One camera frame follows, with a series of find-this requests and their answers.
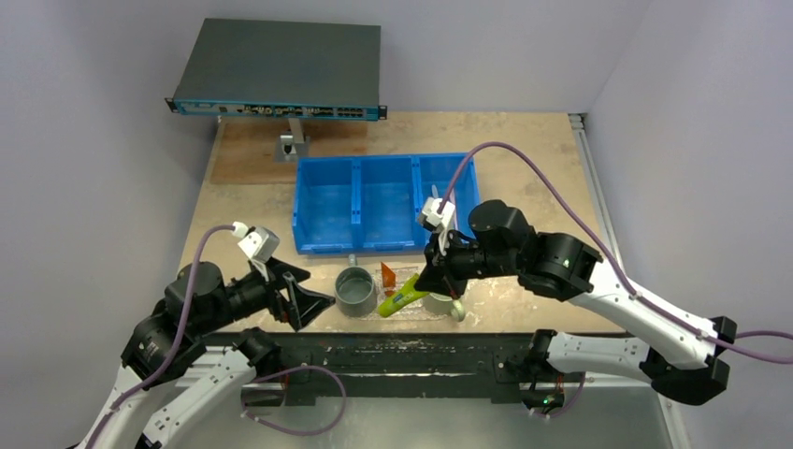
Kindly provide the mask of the light green mug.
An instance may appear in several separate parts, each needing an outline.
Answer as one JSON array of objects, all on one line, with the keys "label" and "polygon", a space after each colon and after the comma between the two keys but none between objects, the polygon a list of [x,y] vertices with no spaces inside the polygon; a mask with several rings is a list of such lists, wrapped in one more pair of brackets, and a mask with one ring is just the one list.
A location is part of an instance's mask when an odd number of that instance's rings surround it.
[{"label": "light green mug", "polygon": [[466,310],[459,299],[438,294],[429,294],[422,299],[423,307],[429,313],[435,315],[448,315],[457,323],[466,318]]}]

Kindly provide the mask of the clear plastic holder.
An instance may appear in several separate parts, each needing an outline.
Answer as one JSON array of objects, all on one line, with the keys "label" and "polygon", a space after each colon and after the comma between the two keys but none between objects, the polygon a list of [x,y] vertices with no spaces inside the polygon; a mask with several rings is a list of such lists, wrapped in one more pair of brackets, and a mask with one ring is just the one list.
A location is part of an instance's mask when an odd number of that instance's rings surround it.
[{"label": "clear plastic holder", "polygon": [[[414,267],[409,267],[409,268],[393,268],[393,271],[394,271],[394,272],[396,273],[396,275],[397,275],[397,276],[396,276],[396,289],[397,289],[397,290],[398,290],[398,289],[399,289],[399,288],[400,288],[400,287],[401,287],[401,286],[402,286],[402,285],[403,285],[403,284],[404,284],[404,283],[405,283],[405,282],[406,282],[406,281],[407,281],[407,280],[408,280],[408,279],[409,279],[409,278],[410,278],[410,277],[411,277],[413,274],[415,274],[415,273],[419,273],[419,274],[420,274],[420,272],[419,272],[418,268],[414,268]],[[384,296],[383,296],[383,293],[382,293],[381,273],[380,273],[380,275],[379,275],[379,276],[376,278],[376,281],[380,281],[380,283],[378,284],[378,287],[379,287],[379,294],[378,294],[378,299],[377,299],[377,306],[376,306],[376,309],[375,309],[375,315],[376,315],[377,317],[379,317],[379,318],[382,318],[382,317],[380,317],[380,315],[377,313],[377,308],[378,308],[378,306],[379,306],[380,304],[382,304],[382,303],[383,303],[383,302],[384,302],[384,301],[387,299],[387,297],[384,297]],[[410,308],[410,307],[411,307],[413,304],[416,304],[416,303],[420,302],[421,300],[422,300],[422,299],[419,299],[419,300],[417,300],[417,301],[413,302],[412,304],[410,304],[410,305],[406,306],[404,309],[402,309],[401,311],[398,311],[397,313],[393,314],[393,315],[392,315],[392,316],[390,316],[390,317],[393,317],[393,316],[397,315],[398,313],[400,313],[400,312],[402,312],[402,311],[404,311],[404,310],[406,310],[406,309]]]}]

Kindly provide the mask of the grey mug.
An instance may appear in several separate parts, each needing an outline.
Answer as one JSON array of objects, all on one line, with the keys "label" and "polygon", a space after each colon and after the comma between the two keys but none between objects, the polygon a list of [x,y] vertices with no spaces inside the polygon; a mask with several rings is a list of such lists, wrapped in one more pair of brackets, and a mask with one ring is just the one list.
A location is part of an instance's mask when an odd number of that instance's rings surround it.
[{"label": "grey mug", "polygon": [[355,254],[348,256],[348,266],[334,282],[336,305],[346,316],[364,317],[377,306],[377,285],[372,275],[360,267]]}]

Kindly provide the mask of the blue plastic divided bin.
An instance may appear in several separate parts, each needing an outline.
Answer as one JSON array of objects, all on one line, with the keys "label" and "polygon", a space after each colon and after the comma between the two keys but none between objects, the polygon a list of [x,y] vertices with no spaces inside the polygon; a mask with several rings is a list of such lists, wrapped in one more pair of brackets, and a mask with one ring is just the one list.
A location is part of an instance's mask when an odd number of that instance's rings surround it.
[{"label": "blue plastic divided bin", "polygon": [[419,253],[429,232],[417,215],[440,195],[461,152],[304,158],[296,170],[292,230],[305,255]]}]

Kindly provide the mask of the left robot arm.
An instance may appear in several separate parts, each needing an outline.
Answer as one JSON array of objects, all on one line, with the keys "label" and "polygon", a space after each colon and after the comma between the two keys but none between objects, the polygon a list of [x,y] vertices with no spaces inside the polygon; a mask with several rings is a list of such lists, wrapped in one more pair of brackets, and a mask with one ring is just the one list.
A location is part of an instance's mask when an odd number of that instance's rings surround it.
[{"label": "left robot arm", "polygon": [[211,262],[189,264],[169,284],[152,314],[133,330],[115,384],[81,448],[167,448],[220,402],[254,380],[291,374],[281,347],[259,328],[242,331],[216,361],[209,334],[266,310],[299,331],[336,300],[301,286],[310,273],[278,259],[225,282]]}]

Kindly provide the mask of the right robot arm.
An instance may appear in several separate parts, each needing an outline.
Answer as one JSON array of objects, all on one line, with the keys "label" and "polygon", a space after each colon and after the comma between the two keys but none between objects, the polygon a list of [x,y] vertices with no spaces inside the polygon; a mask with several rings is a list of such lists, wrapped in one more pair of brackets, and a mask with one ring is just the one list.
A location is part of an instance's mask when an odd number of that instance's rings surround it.
[{"label": "right robot arm", "polygon": [[538,297],[592,311],[625,331],[617,338],[539,330],[523,359],[508,364],[516,375],[532,381],[586,371],[617,375],[686,405],[726,390],[730,368],[720,355],[736,338],[732,320],[702,318],[641,293],[619,279],[598,250],[569,234],[535,230],[500,200],[472,210],[468,234],[454,229],[454,212],[431,197],[418,214],[430,234],[418,290],[459,297],[471,280],[513,277]]}]

